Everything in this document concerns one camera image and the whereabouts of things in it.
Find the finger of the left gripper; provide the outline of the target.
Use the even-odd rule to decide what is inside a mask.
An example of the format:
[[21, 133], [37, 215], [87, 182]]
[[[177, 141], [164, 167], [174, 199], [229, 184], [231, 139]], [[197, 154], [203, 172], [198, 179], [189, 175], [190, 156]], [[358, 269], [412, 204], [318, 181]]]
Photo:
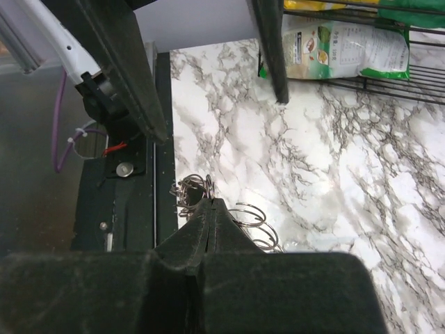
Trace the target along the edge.
[[159, 144], [168, 135], [134, 11], [126, 1], [76, 1], [96, 41], [86, 46], [140, 130]]
[[289, 88], [282, 45], [284, 2], [253, 0], [251, 12], [258, 31], [261, 57], [266, 63], [277, 102], [288, 104]]

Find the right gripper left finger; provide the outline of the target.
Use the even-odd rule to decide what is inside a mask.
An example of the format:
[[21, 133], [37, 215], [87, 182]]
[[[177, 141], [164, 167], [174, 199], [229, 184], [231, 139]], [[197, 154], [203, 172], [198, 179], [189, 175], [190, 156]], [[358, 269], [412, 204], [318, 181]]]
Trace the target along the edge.
[[197, 271], [211, 213], [145, 252], [15, 253], [1, 261], [2, 333], [203, 333]]

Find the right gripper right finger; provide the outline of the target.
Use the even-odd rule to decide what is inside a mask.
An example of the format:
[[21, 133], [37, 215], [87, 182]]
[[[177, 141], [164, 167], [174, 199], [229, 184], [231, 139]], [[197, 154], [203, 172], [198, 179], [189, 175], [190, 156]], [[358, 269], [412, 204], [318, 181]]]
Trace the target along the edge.
[[201, 261], [203, 333], [387, 333], [371, 275], [342, 252], [242, 253]]

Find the metal disc with keyrings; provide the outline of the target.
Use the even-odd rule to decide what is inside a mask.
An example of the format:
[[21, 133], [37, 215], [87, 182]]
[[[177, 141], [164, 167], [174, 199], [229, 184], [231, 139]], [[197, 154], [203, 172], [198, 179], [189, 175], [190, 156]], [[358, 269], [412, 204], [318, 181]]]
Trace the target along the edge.
[[264, 210], [247, 202], [236, 202], [228, 207], [224, 200], [216, 196], [216, 186], [212, 177], [193, 173], [174, 183], [170, 194], [176, 198], [179, 216], [189, 221], [203, 200], [208, 200], [216, 210], [214, 230], [218, 226], [237, 229], [236, 236], [247, 239], [256, 249], [264, 253], [283, 253], [280, 238], [268, 222]]

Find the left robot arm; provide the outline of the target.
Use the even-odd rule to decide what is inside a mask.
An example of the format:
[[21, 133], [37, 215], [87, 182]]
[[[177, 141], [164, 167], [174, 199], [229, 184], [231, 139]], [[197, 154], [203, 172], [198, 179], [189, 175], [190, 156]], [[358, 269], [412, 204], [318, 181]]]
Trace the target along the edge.
[[134, 11], [148, 1], [19, 1], [54, 48], [88, 115], [118, 141], [168, 137]]

